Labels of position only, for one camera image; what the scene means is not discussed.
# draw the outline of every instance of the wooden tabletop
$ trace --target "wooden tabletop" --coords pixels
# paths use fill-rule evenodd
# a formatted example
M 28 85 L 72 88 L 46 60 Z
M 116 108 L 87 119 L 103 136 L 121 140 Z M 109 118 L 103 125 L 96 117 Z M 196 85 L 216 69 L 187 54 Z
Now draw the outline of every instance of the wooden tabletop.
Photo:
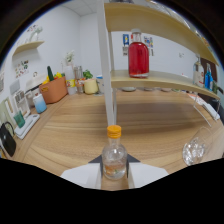
M 205 126 L 213 133 L 213 147 L 203 158 L 211 161 L 222 157 L 224 129 L 220 120 L 193 108 L 186 93 L 117 91 L 117 124 L 122 127 L 121 143 L 128 153 L 142 163 L 164 168 L 172 174 L 186 167 L 182 159 L 184 144 Z M 107 143 L 107 118 L 104 96 L 66 95 L 47 110 L 23 140 L 16 137 L 14 161 L 35 165 L 61 176 L 67 170 L 98 157 Z M 110 181 L 103 176 L 102 190 L 128 189 L 127 177 Z

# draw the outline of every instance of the picture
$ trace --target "picture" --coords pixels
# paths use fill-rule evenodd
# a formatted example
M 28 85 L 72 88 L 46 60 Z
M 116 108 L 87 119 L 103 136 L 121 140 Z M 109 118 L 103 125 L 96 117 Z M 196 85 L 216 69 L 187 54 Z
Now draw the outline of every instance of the picture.
M 3 89 L 4 89 L 4 72 L 0 74 L 0 93 L 3 91 Z
M 29 61 L 21 61 L 21 64 L 18 64 L 15 68 L 15 72 L 16 72 L 16 78 L 21 77 L 22 75 L 28 74 L 29 70 L 28 70 L 28 63 Z

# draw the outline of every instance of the jar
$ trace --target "jar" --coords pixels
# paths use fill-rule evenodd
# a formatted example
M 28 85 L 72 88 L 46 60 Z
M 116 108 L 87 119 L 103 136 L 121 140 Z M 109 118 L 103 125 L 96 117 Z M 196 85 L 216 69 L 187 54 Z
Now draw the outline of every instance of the jar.
M 82 72 L 82 66 L 77 66 L 74 68 L 75 71 L 75 85 L 77 88 L 78 94 L 84 93 L 84 81 L 85 78 Z
M 132 29 L 133 42 L 128 48 L 129 76 L 147 78 L 149 75 L 149 50 L 141 41 L 141 30 Z
M 127 151 L 120 143 L 121 127 L 107 127 L 108 144 L 102 151 L 103 173 L 108 179 L 121 179 L 126 172 Z

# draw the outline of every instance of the wooden shelf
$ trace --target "wooden shelf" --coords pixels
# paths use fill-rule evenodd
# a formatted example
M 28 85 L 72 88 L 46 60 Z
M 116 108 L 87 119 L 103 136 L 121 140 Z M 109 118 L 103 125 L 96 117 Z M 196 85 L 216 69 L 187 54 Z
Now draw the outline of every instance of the wooden shelf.
M 148 78 L 139 79 L 130 78 L 128 70 L 113 70 L 111 71 L 111 86 L 112 88 L 161 87 L 181 89 L 201 93 L 220 100 L 215 93 L 194 85 L 192 79 L 166 72 L 150 71 Z
M 211 51 L 187 26 L 155 9 L 127 3 L 105 3 L 108 32 L 131 31 L 139 28 L 143 33 L 174 41 L 217 65 Z
M 43 43 L 44 43 L 44 41 L 35 41 L 35 42 L 27 43 L 27 44 L 22 44 L 16 48 L 13 56 L 15 54 L 18 54 L 18 53 L 26 51 L 26 50 L 35 49 Z

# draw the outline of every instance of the glass bottle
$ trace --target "glass bottle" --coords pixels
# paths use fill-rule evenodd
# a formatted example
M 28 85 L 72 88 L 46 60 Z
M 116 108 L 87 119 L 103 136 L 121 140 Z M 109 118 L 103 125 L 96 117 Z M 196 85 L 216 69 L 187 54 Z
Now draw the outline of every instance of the glass bottle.
M 103 173 L 108 179 L 121 179 L 126 172 L 127 151 L 120 144 L 121 127 L 110 125 L 107 127 L 108 144 L 102 151 Z
M 201 65 L 200 55 L 196 55 L 198 57 L 198 61 L 194 63 L 194 77 L 193 83 L 199 87 L 204 87 L 204 68 Z
M 149 50 L 141 41 L 140 29 L 132 29 L 133 42 L 128 48 L 129 76 L 147 78 L 149 75 Z

